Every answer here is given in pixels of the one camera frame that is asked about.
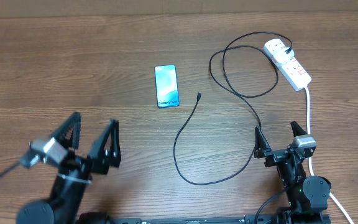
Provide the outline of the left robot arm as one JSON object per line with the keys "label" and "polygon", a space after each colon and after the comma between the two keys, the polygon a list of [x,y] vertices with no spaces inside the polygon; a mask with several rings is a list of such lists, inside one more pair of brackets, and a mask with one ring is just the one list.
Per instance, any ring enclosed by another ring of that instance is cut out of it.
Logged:
{"label": "left robot arm", "polygon": [[28,203],[17,214],[17,223],[75,223],[84,192],[92,174],[106,175],[119,167],[119,121],[111,119],[86,157],[75,154],[79,148],[81,114],[72,113],[49,136],[29,143],[20,164],[31,168],[43,162],[58,169],[49,198]]}

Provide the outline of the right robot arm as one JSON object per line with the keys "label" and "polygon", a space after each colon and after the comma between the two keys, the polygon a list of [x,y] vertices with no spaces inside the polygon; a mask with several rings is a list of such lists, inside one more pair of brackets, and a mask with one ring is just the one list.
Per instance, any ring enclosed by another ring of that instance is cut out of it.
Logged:
{"label": "right robot arm", "polygon": [[[293,142],[285,149],[273,150],[257,126],[255,128],[254,157],[264,158],[265,167],[276,167],[283,189],[265,201],[254,216],[254,223],[330,223],[328,208],[331,183],[321,176],[307,176],[303,161],[310,159],[316,149],[316,140],[296,121],[292,121]],[[267,204],[286,194],[287,207],[280,207],[273,215],[261,215]]]}

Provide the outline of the blue screen smartphone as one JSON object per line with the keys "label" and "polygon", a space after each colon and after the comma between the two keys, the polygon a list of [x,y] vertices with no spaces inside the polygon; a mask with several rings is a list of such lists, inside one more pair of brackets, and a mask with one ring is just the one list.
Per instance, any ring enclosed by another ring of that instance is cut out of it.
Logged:
{"label": "blue screen smartphone", "polygon": [[168,108],[180,105],[177,69],[175,65],[159,65],[154,68],[157,106]]}

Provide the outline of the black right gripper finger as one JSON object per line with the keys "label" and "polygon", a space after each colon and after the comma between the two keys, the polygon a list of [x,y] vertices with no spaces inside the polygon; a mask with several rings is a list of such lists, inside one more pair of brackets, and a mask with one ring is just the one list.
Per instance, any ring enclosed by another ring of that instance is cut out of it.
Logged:
{"label": "black right gripper finger", "polygon": [[296,121],[292,121],[290,123],[290,125],[291,125],[291,129],[292,129],[294,137],[307,134],[307,132]]}
{"label": "black right gripper finger", "polygon": [[259,126],[255,127],[255,146],[254,146],[254,157],[265,157],[272,151],[267,139],[262,133]]}

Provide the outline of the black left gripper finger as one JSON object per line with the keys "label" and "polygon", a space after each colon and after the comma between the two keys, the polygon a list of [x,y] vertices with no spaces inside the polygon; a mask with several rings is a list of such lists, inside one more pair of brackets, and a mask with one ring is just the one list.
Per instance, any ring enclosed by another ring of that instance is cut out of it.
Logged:
{"label": "black left gripper finger", "polygon": [[65,149],[72,148],[77,150],[80,143],[81,133],[81,114],[72,113],[68,119],[54,130],[50,137],[55,138]]}
{"label": "black left gripper finger", "polygon": [[110,167],[118,168],[121,163],[119,145],[119,121],[111,119],[88,153],[91,172],[107,174]]}

